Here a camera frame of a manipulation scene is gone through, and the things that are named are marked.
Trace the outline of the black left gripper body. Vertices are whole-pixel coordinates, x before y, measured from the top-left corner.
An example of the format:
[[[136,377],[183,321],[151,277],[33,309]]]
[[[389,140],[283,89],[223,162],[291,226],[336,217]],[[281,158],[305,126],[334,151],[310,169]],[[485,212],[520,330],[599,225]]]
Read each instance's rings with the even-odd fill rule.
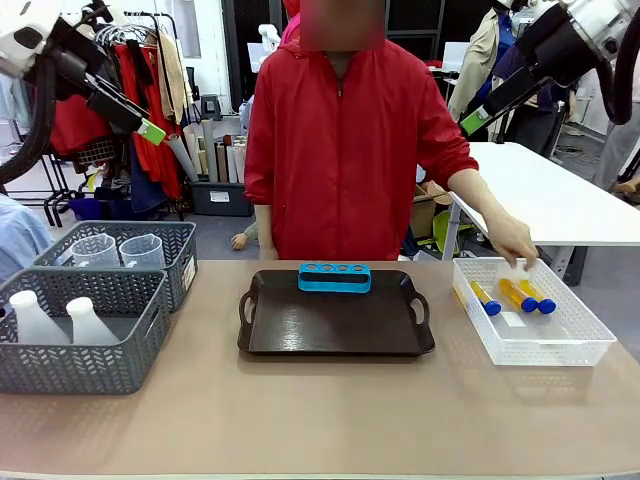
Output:
[[[64,18],[56,20],[47,48],[56,71],[56,98],[88,98],[95,91],[96,78],[107,60],[103,50]]]

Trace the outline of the clear plastic measuring beaker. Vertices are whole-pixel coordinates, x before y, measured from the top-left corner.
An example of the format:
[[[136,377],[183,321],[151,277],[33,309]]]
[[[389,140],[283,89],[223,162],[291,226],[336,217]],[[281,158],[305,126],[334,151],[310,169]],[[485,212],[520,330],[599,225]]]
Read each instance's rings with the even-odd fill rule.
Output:
[[[119,253],[126,268],[164,268],[165,257],[162,239],[154,234],[130,238],[119,246]]]
[[[121,265],[116,240],[105,233],[79,239],[70,252],[74,265],[79,268],[117,268]]]

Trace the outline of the orange tube with blue cap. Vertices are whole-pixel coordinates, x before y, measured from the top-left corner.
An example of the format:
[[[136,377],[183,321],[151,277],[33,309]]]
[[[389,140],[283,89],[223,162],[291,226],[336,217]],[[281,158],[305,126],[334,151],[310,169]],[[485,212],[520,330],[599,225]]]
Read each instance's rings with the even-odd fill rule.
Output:
[[[504,297],[521,311],[531,313],[538,308],[538,301],[526,294],[513,281],[503,278],[499,280],[498,286]]]
[[[470,283],[470,286],[477,299],[481,303],[485,313],[489,317],[493,317],[501,313],[501,304],[494,300],[477,281],[472,281]]]
[[[537,309],[542,314],[549,315],[556,310],[556,303],[543,295],[529,280],[521,280],[519,286],[525,294],[536,300]]]

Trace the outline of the white plastic conical flask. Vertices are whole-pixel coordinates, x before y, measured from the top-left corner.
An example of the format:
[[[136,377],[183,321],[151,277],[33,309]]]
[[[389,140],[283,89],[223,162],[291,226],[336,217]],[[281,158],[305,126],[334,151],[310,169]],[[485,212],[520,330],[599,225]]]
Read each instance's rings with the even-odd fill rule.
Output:
[[[40,307],[32,290],[13,294],[9,303],[15,313],[18,340],[29,345],[65,345],[70,343],[66,333]]]
[[[106,346],[120,342],[118,337],[98,317],[89,297],[69,301],[66,310],[73,323],[73,343],[76,345]]]

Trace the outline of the long red hanging dress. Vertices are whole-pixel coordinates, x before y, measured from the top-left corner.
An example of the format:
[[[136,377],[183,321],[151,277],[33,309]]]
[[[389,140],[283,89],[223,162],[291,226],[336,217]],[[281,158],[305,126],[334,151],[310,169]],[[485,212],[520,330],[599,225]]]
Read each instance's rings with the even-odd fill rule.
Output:
[[[162,129],[167,136],[180,134],[181,128],[164,117],[160,81],[157,69],[157,48],[140,46],[129,40],[116,44],[114,54],[119,62],[120,80],[129,100],[150,114],[150,122]],[[154,145],[140,135],[133,136],[136,153],[142,170],[155,184],[162,187],[170,200],[177,200],[182,193],[183,169],[171,148],[162,141]]]

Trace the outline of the mannequin with navy garment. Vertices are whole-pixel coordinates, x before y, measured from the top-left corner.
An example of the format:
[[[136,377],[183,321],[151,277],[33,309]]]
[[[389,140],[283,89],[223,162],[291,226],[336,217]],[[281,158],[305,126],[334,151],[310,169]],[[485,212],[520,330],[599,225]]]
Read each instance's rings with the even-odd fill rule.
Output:
[[[496,89],[524,65],[524,57],[516,45],[509,47],[496,62],[492,72],[492,89]],[[577,83],[561,87],[550,81],[515,110],[504,139],[518,143],[539,155],[549,158],[560,131],[560,103],[570,113],[575,105]]]

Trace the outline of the mannequin with beige coat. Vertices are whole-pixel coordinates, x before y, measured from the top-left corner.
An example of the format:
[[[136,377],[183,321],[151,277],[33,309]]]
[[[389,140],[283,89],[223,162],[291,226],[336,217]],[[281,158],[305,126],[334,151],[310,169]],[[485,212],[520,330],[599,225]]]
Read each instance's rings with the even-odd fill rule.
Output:
[[[458,122],[482,103],[492,86],[492,72],[515,36],[512,26],[512,0],[492,0],[466,49],[457,84],[448,102],[449,112]]]

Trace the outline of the blue denim garment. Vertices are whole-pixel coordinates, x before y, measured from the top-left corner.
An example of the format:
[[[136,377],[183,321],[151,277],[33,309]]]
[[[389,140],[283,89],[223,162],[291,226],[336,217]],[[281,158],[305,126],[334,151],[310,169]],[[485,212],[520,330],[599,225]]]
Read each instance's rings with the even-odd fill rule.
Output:
[[[129,143],[131,206],[136,214],[150,214],[167,203],[162,186],[150,180],[142,169],[133,141]]]

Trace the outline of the tall grey paper roll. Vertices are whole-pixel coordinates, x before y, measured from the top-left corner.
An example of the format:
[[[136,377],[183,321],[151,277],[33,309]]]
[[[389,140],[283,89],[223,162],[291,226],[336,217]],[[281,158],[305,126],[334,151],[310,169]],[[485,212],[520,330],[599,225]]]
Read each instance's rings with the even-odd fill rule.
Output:
[[[217,158],[216,158],[216,145],[214,139],[214,123],[211,119],[204,119],[201,122],[205,152],[207,159],[208,178],[211,183],[218,182],[218,170],[217,170]]]

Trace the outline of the beige hanging garment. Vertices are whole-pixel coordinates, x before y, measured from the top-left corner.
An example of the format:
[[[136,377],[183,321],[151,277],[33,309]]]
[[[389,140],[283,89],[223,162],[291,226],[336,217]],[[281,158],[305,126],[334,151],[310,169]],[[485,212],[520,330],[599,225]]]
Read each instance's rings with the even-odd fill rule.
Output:
[[[162,112],[165,119],[182,123],[185,105],[185,82],[180,56],[175,42],[164,32],[159,33],[157,70]]]

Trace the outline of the white background table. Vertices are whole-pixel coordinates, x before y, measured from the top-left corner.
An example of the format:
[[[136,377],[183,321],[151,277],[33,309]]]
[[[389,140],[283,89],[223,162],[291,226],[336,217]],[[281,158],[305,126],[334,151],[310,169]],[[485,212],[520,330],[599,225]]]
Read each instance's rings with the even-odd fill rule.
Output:
[[[470,144],[503,207],[537,246],[640,247],[640,210],[515,143]]]

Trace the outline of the grey woven plastic basket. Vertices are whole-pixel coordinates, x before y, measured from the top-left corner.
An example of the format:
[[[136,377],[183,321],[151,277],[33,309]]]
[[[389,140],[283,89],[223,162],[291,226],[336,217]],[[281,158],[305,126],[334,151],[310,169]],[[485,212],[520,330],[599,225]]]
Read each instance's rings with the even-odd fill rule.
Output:
[[[0,394],[129,395],[137,392],[170,329],[168,279],[153,270],[106,271],[31,267],[0,286]],[[66,305],[93,301],[115,334],[107,346],[37,345],[21,339],[11,295],[31,290],[39,305],[72,335]]]
[[[132,238],[153,234],[162,241],[163,270],[167,274],[166,296],[169,311],[175,313],[186,300],[198,272],[195,230],[193,222],[82,221],[39,255],[33,265],[74,268],[72,245],[79,240],[105,234],[115,240],[119,268],[125,269],[130,261],[122,259],[119,247]]]

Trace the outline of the cardboard box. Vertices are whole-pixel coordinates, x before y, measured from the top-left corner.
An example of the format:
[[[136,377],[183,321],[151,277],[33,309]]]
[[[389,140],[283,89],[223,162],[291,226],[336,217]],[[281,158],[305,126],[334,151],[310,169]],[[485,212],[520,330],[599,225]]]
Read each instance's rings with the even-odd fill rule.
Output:
[[[410,219],[411,231],[416,239],[428,238],[433,232],[433,219],[437,213],[453,203],[452,197],[433,181],[415,186]]]

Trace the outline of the white perforated plastic basket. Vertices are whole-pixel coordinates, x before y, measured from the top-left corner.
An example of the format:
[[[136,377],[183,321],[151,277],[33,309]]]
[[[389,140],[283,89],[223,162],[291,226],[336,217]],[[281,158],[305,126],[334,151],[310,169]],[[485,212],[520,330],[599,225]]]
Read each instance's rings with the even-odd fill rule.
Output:
[[[592,367],[615,335],[589,310],[543,261],[529,271],[520,260],[513,269],[502,258],[458,258],[453,261],[453,288],[494,364],[500,366]],[[525,313],[500,292],[500,279],[516,285],[529,280],[556,303],[545,315]],[[501,313],[489,317],[470,283],[477,281],[501,304]]]

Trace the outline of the dark brown serving tray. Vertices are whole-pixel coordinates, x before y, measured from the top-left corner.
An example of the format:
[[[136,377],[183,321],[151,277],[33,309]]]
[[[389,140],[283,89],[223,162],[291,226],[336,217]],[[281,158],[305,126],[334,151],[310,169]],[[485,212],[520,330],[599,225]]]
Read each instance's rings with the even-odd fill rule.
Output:
[[[294,270],[261,270],[239,303],[238,348],[254,355],[418,357],[435,348],[410,276],[375,270],[366,294],[299,289]]]

